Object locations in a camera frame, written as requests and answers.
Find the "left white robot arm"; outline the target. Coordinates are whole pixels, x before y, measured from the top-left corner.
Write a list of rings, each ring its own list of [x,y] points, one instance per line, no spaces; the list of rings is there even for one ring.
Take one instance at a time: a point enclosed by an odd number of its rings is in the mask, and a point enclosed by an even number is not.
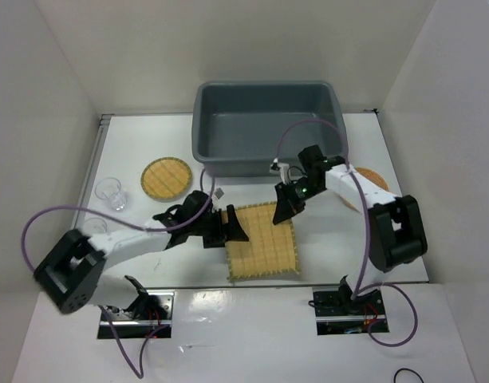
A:
[[[159,301],[131,275],[105,275],[111,267],[141,255],[167,251],[191,236],[203,247],[224,247],[228,242],[247,242],[235,208],[214,208],[212,198],[190,193],[182,204],[154,215],[150,227],[88,235],[79,229],[67,231],[34,269],[34,280],[62,314],[71,314],[89,304],[118,307],[127,317],[140,318]]]

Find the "round orange woven basket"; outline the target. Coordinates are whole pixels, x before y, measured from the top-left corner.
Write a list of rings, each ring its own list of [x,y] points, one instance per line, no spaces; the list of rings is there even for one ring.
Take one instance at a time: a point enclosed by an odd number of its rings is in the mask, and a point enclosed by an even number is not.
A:
[[[351,168],[340,177],[338,195],[345,203],[363,213],[376,204],[385,205],[395,199],[384,179],[367,168]]]

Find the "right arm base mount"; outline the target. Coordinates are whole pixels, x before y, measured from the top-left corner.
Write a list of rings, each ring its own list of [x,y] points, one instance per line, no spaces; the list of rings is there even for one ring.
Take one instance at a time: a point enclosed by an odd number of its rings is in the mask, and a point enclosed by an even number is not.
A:
[[[350,294],[335,286],[314,287],[308,305],[313,308],[317,334],[350,335],[388,333],[382,294],[372,290],[355,302],[348,300]]]

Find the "square woven bamboo mat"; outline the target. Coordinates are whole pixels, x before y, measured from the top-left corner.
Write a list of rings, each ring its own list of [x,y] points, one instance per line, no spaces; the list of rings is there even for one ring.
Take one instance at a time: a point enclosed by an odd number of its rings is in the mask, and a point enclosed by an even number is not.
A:
[[[293,222],[273,224],[276,203],[237,207],[237,219],[247,242],[225,244],[231,281],[301,272]]]

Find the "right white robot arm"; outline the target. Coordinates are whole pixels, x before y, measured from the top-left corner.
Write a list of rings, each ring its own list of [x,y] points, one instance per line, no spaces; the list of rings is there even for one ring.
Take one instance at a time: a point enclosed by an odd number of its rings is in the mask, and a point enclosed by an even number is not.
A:
[[[428,250],[419,205],[411,195],[398,196],[365,178],[343,156],[326,157],[317,145],[299,154],[303,176],[291,180],[288,164],[273,159],[270,170],[280,175],[273,224],[292,219],[306,202],[332,191],[360,212],[365,221],[365,254],[359,271],[342,277],[338,304],[355,314],[378,288],[383,275],[412,263]]]

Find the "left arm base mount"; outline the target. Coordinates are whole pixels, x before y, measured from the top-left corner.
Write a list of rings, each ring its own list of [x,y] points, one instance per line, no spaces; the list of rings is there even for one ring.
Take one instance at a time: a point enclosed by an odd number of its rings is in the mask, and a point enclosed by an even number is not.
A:
[[[172,311],[175,292],[173,290],[148,290],[153,303],[138,314],[115,306],[105,306],[102,313],[97,338],[145,339],[156,330],[153,338],[172,337]]]

